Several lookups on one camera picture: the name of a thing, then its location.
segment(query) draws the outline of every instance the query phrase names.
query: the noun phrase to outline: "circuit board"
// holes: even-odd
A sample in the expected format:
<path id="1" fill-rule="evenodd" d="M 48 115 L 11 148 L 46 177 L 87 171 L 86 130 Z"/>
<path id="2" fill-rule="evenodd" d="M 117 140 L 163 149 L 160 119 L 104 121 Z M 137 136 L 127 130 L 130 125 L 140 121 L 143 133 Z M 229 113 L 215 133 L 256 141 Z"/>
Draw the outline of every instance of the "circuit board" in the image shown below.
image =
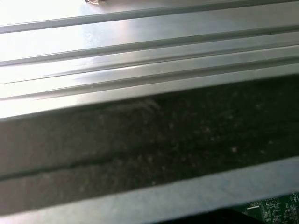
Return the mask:
<path id="1" fill-rule="evenodd" d="M 299 224 L 299 193 L 251 202 L 233 209 L 266 224 Z"/>

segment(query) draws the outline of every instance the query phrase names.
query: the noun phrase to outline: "metal surface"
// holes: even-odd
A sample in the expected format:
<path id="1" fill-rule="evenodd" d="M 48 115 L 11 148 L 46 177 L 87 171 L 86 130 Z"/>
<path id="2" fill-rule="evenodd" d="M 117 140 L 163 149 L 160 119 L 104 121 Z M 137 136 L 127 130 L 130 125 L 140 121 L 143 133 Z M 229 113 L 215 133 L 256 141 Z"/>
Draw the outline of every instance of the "metal surface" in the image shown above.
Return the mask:
<path id="1" fill-rule="evenodd" d="M 299 191 L 299 157 L 0 218 L 2 224 L 143 224 Z"/>
<path id="2" fill-rule="evenodd" d="M 0 118 L 299 72 L 297 1 L 59 2 L 1 14 Z"/>

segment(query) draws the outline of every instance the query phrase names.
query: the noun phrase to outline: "dark gray surface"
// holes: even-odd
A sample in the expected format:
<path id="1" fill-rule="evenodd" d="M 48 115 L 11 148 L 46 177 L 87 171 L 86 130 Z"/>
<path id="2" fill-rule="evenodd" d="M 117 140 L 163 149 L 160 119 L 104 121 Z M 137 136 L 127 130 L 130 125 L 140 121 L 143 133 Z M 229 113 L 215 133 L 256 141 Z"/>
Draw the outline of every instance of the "dark gray surface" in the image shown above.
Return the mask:
<path id="1" fill-rule="evenodd" d="M 0 214 L 299 155 L 299 78 L 0 123 Z"/>

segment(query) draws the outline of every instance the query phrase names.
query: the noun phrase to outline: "metal edge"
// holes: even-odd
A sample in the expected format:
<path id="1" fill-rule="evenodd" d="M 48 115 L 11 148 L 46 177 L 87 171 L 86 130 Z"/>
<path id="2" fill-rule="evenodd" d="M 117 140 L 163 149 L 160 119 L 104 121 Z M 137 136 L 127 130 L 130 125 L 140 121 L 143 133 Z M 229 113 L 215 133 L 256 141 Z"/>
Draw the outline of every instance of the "metal edge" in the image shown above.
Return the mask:
<path id="1" fill-rule="evenodd" d="M 299 191 L 299 157 L 0 217 L 2 224 L 144 224 Z"/>
<path id="2" fill-rule="evenodd" d="M 299 63 L 281 65 L 270 68 L 245 70 L 218 74 L 213 76 L 194 77 L 181 80 L 141 84 L 125 88 L 96 91 L 63 97 L 43 98 L 38 100 L 17 99 L 0 101 L 0 119 L 5 120 L 26 114 L 46 112 L 51 110 L 77 106 L 117 101 L 128 98 L 145 97 L 150 95 L 183 91 L 194 88 L 259 80 L 299 73 Z"/>

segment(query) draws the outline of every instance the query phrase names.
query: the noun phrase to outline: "metal groove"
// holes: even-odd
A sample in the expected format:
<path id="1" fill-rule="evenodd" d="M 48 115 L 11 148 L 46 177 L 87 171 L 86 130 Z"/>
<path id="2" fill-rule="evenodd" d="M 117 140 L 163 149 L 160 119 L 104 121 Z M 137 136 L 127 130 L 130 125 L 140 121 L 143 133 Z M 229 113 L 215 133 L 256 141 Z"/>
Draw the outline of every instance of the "metal groove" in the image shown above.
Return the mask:
<path id="1" fill-rule="evenodd" d="M 233 31 L 233 32 L 208 34 L 208 35 L 186 36 L 186 37 L 178 37 L 178 38 L 171 38 L 171 39 L 136 42 L 136 43 L 120 44 L 120 45 L 113 45 L 107 47 L 82 49 L 82 50 L 60 52 L 60 53 L 54 53 L 48 55 L 18 58 L 13 60 L 0 61 L 0 66 L 31 64 L 31 63 L 38 63 L 38 62 L 55 62 L 61 60 L 78 59 L 83 57 L 121 54 L 121 53 L 127 53 L 131 51 L 176 47 L 176 46 L 191 45 L 197 43 L 223 41 L 223 40 L 234 40 L 234 39 L 245 38 L 245 37 L 258 37 L 263 35 L 293 33 L 298 31 L 299 31 L 299 25 L 293 25 L 293 26 L 254 29 L 254 30 L 246 30 L 246 31 Z"/>
<path id="2" fill-rule="evenodd" d="M 140 76 L 133 78 L 124 78 L 119 80 L 111 80 L 100 83 L 90 83 L 82 84 L 77 86 L 72 86 L 69 88 L 62 89 L 53 89 L 44 92 L 36 92 L 26 95 L 19 95 L 13 97 L 1 98 L 0 102 L 3 100 L 20 100 L 20 99 L 31 99 L 35 98 L 43 99 L 48 98 L 48 95 L 51 95 L 51 98 L 78 95 L 83 93 L 99 92 L 99 91 L 110 91 L 115 89 L 128 88 L 132 86 L 142 86 L 145 84 L 156 84 L 156 83 L 165 83 L 175 80 L 183 79 L 192 79 L 197 77 L 212 77 L 220 74 L 226 73 L 236 73 L 243 72 L 248 70 L 261 70 L 265 68 L 275 68 L 283 65 L 292 65 L 299 63 L 299 56 L 275 58 L 269 60 L 261 60 L 257 62 L 246 62 L 238 63 L 231 65 L 221 65 L 214 66 L 212 68 L 202 68 L 202 69 L 193 69 L 193 70 L 184 70 L 184 71 L 175 71 L 168 72 L 163 74 L 154 74 L 148 76 Z"/>
<path id="3" fill-rule="evenodd" d="M 166 7 L 166 8 L 154 8 L 154 9 L 136 10 L 136 11 L 128 11 L 128 12 L 117 12 L 117 13 L 110 13 L 110 14 L 78 16 L 72 18 L 48 20 L 48 21 L 36 21 L 36 22 L 28 22 L 28 23 L 20 23 L 20 24 L 2 25 L 0 26 L 0 34 L 37 30 L 37 29 L 76 26 L 76 25 L 99 23 L 99 22 L 154 17 L 154 16 L 161 16 L 161 15 L 203 12 L 203 11 L 220 10 L 220 9 L 228 9 L 228 8 L 267 5 L 267 4 L 274 4 L 274 3 L 287 3 L 287 2 L 295 2 L 295 1 L 297 0 L 229 1 L 223 3 L 220 2 L 220 3 L 204 4 L 200 6 Z"/>

